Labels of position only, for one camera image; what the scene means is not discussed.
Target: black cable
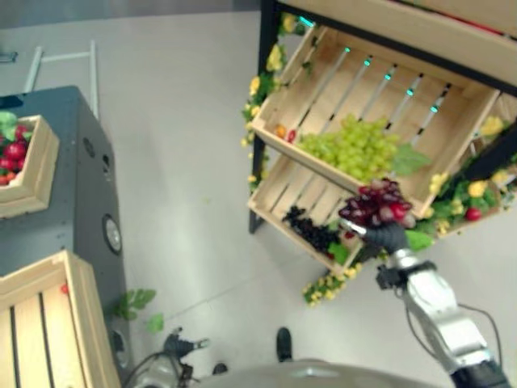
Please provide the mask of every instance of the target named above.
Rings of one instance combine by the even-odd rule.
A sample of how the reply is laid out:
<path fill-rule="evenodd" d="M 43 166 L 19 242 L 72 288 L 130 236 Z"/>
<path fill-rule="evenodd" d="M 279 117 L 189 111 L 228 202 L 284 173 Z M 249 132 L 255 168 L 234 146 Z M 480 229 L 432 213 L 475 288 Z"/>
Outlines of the black cable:
<path fill-rule="evenodd" d="M 142 365 L 144 365 L 150 359 L 157 358 L 163 354 L 165 354 L 165 353 L 164 352 L 155 352 L 153 354 L 148 355 L 144 360 L 142 360 L 137 366 L 135 366 L 133 368 L 133 370 L 131 371 L 129 376 L 125 379 L 124 384 L 122 384 L 122 388 L 126 388 L 127 386 L 129 386 L 129 383 L 131 382 L 133 376 L 135 375 L 135 373 L 138 372 L 138 369 L 140 369 L 142 367 Z"/>
<path fill-rule="evenodd" d="M 420 339 L 416 330 L 414 329 L 413 321 L 411 320 L 410 310 L 407 307 L 406 307 L 406 319 L 407 319 L 408 325 L 410 326 L 410 330 L 411 330 L 411 333 L 413 334 L 413 337 L 418 341 L 420 346 L 422 346 L 423 350 L 425 350 L 427 352 L 427 354 L 429 354 L 429 356 L 433 357 L 436 360 L 436 355 L 427 347 L 427 345 L 424 344 L 424 342 Z"/>
<path fill-rule="evenodd" d="M 490 324 L 492 325 L 492 328 L 494 329 L 494 334 L 495 334 L 495 341 L 498 345 L 498 359 L 499 359 L 499 365 L 501 366 L 501 369 L 502 369 L 502 346 L 501 346 L 501 338 L 499 337 L 499 329 L 498 329 L 498 325 L 497 323 L 495 322 L 495 320 L 492 318 L 492 315 L 490 315 L 487 311 L 484 311 L 484 310 L 481 310 L 481 309 L 477 309 L 476 307 L 471 307 L 471 306 L 468 306 L 468 305 L 464 305 L 462 303 L 458 303 L 458 306 L 461 307 L 462 309 L 466 309 L 466 310 L 471 310 L 471 311 L 475 311 L 479 314 L 483 314 L 485 315 L 488 320 L 490 321 Z"/>

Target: wooden crate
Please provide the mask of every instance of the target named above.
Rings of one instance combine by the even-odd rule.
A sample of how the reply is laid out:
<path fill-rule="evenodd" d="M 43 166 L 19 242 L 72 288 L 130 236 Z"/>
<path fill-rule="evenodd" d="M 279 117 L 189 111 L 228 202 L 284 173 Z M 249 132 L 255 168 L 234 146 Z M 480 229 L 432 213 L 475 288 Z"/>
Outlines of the wooden crate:
<path fill-rule="evenodd" d="M 248 206 L 260 217 L 271 223 L 296 244 L 304 248 L 314 259 L 328 269 L 342 273 L 359 249 L 363 246 L 358 238 L 343 239 L 342 243 L 350 250 L 347 262 L 336 264 L 326 255 L 317 252 L 307 241 L 282 221 L 291 206 L 306 209 L 306 216 L 316 225 L 326 225 L 338 217 L 344 200 L 352 194 L 331 183 L 328 179 L 314 173 L 294 160 L 280 156 L 266 180 L 261 182 L 251 196 Z"/>
<path fill-rule="evenodd" d="M 407 0 L 517 36 L 514 0 Z M 388 0 L 280 0 L 517 86 L 517 42 L 458 20 Z"/>
<path fill-rule="evenodd" d="M 33 129 L 25 165 L 8 186 L 0 187 L 0 217 L 15 217 L 48 207 L 59 139 L 42 116 L 19 120 Z"/>
<path fill-rule="evenodd" d="M 301 65 L 307 61 L 310 73 Z M 498 97 L 498 91 L 458 74 L 327 27 L 306 34 L 282 83 L 288 86 L 271 95 L 254 118 L 256 133 L 340 187 L 356 192 L 363 183 L 277 137 L 276 125 L 296 129 L 298 139 L 336 131 L 352 113 L 366 121 L 385 117 L 388 132 L 400 135 L 401 143 L 418 139 L 414 148 L 432 163 L 398 179 L 417 217 L 434 200 L 431 177 L 457 164 Z"/>
<path fill-rule="evenodd" d="M 120 387 L 89 264 L 59 252 L 3 277 L 0 297 L 2 388 Z"/>

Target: cherry tomato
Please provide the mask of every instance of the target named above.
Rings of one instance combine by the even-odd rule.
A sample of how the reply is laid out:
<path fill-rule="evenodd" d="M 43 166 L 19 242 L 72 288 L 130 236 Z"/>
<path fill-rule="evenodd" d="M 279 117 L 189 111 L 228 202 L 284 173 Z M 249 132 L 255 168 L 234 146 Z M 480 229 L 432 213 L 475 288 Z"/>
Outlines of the cherry tomato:
<path fill-rule="evenodd" d="M 16 174 L 13 172 L 13 171 L 9 171 L 6 175 L 6 178 L 7 178 L 7 182 L 10 182 L 11 180 L 13 180 L 14 178 L 16 178 Z"/>

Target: gray floor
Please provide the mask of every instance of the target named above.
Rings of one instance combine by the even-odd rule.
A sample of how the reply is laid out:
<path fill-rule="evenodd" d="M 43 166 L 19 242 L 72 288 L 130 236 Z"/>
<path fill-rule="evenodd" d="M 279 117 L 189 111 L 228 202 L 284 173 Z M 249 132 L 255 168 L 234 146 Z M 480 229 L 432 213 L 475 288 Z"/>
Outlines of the gray floor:
<path fill-rule="evenodd" d="M 259 3 L 260 0 L 2 0 L 0 29 L 132 16 L 255 11 Z"/>
<path fill-rule="evenodd" d="M 0 65 L 0 95 L 20 92 L 34 48 L 48 55 L 99 45 L 101 122 L 113 141 L 124 260 L 130 287 L 157 298 L 132 323 L 137 358 L 178 326 L 212 346 L 187 361 L 203 376 L 275 362 L 275 332 L 291 327 L 295 357 L 362 365 L 450 386 L 418 346 L 401 303 L 375 284 L 375 264 L 332 301 L 310 309 L 301 289 L 322 273 L 271 226 L 247 233 L 248 150 L 239 114 L 255 72 L 259 13 L 109 19 L 0 31 L 20 51 Z M 77 84 L 89 95 L 86 60 L 43 64 L 37 88 Z M 499 325 L 505 368 L 517 374 L 515 209 L 426 251 L 460 301 Z M 162 312 L 164 332 L 145 320 Z M 490 345 L 490 325 L 473 316 Z"/>

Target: shelf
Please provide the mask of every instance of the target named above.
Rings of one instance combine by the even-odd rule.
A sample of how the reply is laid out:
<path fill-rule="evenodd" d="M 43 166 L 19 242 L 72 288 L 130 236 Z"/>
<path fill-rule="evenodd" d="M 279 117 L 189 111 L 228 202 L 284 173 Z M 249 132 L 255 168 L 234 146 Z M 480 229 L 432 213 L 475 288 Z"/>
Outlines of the shelf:
<path fill-rule="evenodd" d="M 302 65 L 307 61 L 311 72 Z M 282 82 L 287 86 L 271 95 L 254 118 L 258 136 L 356 192 L 363 183 L 277 137 L 275 127 L 295 129 L 298 139 L 338 130 L 349 113 L 367 121 L 388 119 L 387 132 L 397 133 L 401 143 L 411 141 L 431 159 L 430 166 L 397 178 L 417 217 L 434 200 L 428 192 L 431 177 L 457 164 L 498 97 L 496 90 L 468 78 L 327 27 L 307 32 Z"/>
<path fill-rule="evenodd" d="M 343 239 L 350 250 L 347 262 L 341 266 L 326 255 L 317 252 L 301 236 L 296 234 L 282 218 L 295 205 L 307 210 L 307 216 L 316 225 L 326 225 L 338 217 L 343 200 L 352 196 L 346 190 L 314 173 L 286 156 L 280 156 L 265 179 L 255 190 L 248 202 L 251 210 L 271 223 L 288 238 L 304 248 L 314 259 L 328 269 L 343 272 L 350 265 L 362 247 L 358 238 Z"/>

